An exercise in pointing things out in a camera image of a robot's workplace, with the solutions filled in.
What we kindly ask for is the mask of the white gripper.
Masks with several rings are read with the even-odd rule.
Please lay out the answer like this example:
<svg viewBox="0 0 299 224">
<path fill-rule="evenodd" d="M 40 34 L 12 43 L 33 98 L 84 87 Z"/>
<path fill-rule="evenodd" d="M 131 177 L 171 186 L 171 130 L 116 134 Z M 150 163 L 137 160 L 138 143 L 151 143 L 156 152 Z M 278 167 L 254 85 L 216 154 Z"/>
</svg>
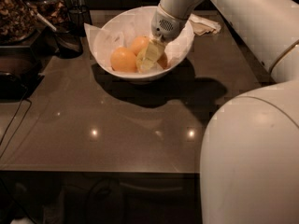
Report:
<svg viewBox="0 0 299 224">
<path fill-rule="evenodd" d="M 157 63 L 165 51 L 165 44 L 175 40 L 184 29 L 188 20 L 188 11 L 183 8 L 164 8 L 159 4 L 151 21 L 151 32 L 156 39 L 151 39 L 136 57 L 139 73 L 158 71 L 163 68 Z"/>
</svg>

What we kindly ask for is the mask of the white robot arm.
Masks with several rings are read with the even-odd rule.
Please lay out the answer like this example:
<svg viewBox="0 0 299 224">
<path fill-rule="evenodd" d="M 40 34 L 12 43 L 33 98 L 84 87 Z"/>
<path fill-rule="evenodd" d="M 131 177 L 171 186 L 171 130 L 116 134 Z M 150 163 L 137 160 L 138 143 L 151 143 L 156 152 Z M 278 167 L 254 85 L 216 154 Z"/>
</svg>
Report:
<svg viewBox="0 0 299 224">
<path fill-rule="evenodd" d="M 203 0 L 161 0 L 148 60 L 178 37 Z M 292 0 L 210 0 L 274 84 L 223 105 L 200 157 L 203 224 L 299 224 L 299 5 Z"/>
</svg>

